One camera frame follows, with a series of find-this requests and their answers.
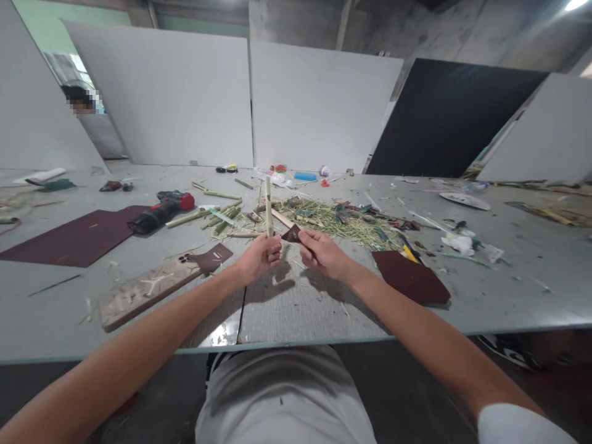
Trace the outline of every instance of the carved wooden board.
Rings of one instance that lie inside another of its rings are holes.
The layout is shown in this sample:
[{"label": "carved wooden board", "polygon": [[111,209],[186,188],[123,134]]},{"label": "carved wooden board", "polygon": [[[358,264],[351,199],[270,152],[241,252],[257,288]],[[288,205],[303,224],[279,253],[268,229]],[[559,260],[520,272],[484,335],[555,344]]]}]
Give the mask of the carved wooden board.
[{"label": "carved wooden board", "polygon": [[204,254],[187,253],[116,285],[99,299],[103,330],[110,332],[119,328],[196,277],[214,271],[230,256],[229,249],[217,244]]}]

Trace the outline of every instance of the white sleeve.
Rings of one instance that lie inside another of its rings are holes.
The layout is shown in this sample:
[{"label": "white sleeve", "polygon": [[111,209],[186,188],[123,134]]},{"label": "white sleeve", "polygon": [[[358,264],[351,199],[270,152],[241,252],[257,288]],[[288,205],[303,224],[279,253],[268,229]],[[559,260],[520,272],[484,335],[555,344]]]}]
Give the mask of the white sleeve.
[{"label": "white sleeve", "polygon": [[577,444],[547,418],[512,404],[492,404],[481,410],[480,444]]}]

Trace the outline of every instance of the shirt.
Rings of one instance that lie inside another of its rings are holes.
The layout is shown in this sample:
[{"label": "shirt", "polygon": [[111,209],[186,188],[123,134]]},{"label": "shirt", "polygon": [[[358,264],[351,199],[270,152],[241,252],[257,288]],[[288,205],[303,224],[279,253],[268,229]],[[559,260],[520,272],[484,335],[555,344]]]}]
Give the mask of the shirt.
[{"label": "shirt", "polygon": [[[479,415],[479,442],[574,444],[546,418],[496,404]],[[351,375],[328,346],[230,353],[212,372],[197,443],[375,443]]]}]

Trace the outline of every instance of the ceiling light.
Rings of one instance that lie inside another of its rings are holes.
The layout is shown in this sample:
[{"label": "ceiling light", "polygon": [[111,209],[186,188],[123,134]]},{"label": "ceiling light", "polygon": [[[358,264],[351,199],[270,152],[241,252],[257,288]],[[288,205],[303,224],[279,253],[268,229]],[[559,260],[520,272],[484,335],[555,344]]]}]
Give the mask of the ceiling light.
[{"label": "ceiling light", "polygon": [[567,6],[565,7],[565,10],[574,10],[576,8],[579,8],[580,6],[582,6],[584,3],[587,3],[588,0],[571,0]]}]

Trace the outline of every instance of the maroon sandpaper sheet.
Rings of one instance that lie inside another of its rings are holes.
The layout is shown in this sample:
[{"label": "maroon sandpaper sheet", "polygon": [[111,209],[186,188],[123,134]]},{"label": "maroon sandpaper sheet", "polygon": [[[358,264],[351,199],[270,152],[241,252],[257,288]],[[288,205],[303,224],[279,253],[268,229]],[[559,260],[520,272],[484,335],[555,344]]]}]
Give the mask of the maroon sandpaper sheet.
[{"label": "maroon sandpaper sheet", "polygon": [[430,268],[396,251],[373,252],[372,257],[385,282],[409,299],[421,305],[448,303],[448,289]]},{"label": "maroon sandpaper sheet", "polygon": [[86,268],[133,233],[127,222],[149,209],[96,210],[0,253],[0,259]]}]

